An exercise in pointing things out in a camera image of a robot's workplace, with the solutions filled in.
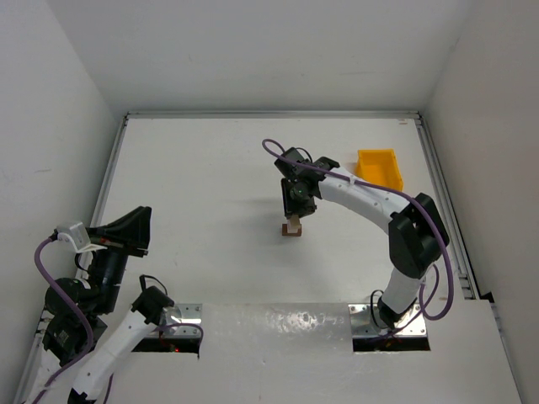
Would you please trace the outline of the beige wood plank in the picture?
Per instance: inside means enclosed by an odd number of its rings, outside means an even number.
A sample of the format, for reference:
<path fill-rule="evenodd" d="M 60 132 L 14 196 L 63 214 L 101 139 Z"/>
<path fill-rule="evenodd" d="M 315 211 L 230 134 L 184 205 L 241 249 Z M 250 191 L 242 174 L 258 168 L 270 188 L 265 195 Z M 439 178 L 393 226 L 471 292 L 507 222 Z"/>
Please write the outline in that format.
<path fill-rule="evenodd" d="M 297 215 L 293 215 L 287 220 L 288 232 L 297 232 L 301 228 L 300 219 Z"/>

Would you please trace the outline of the yellow plastic bin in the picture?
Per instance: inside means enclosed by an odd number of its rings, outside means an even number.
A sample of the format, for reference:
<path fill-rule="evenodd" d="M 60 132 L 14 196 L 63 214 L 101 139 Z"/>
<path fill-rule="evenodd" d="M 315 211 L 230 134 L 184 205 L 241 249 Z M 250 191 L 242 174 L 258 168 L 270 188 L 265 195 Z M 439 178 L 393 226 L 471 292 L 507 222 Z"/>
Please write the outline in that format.
<path fill-rule="evenodd" d="M 355 175 L 369 183 L 403 190 L 403 179 L 393 149 L 359 150 Z"/>

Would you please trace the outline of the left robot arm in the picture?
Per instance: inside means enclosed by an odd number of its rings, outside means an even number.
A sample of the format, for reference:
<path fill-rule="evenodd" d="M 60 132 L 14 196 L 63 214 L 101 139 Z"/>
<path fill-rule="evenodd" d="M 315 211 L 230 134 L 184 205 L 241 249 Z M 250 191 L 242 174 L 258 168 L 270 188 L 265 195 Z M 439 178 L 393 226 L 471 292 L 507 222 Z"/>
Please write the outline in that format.
<path fill-rule="evenodd" d="M 84 360 L 84 368 L 70 391 L 70 403 L 94 403 L 116 366 L 148 334 L 157 329 L 173 300 L 165 289 L 141 285 L 122 323 L 102 347 L 97 345 L 107 329 L 103 315 L 110 314 L 119 296 L 130 257 L 143 258 L 151 240 L 152 208 L 139 206 L 107 225 L 87 227 L 82 222 L 58 226 L 34 252 L 35 266 L 48 284 L 44 310 L 51 314 L 40 347 L 40 365 L 26 398 L 38 403 L 54 381 Z M 43 250 L 59 242 L 77 257 L 90 253 L 84 278 L 54 279 L 41 259 Z"/>

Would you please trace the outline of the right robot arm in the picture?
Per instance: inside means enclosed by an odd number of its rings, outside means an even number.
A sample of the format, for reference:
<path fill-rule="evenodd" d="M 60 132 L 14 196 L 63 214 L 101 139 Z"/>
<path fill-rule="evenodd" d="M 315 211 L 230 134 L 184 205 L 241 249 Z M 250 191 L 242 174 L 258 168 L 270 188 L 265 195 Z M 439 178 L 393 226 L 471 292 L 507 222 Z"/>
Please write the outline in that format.
<path fill-rule="evenodd" d="M 413 306 L 427 270 L 450 262 L 449 237 L 436 204 L 427 194 L 409 195 L 368 183 L 328 157 L 311 161 L 292 147 L 275 160 L 282 175 L 285 217 L 292 221 L 316 211 L 315 200 L 340 205 L 369 220 L 388 236 L 393 269 L 377 303 L 382 324 L 393 329 Z"/>

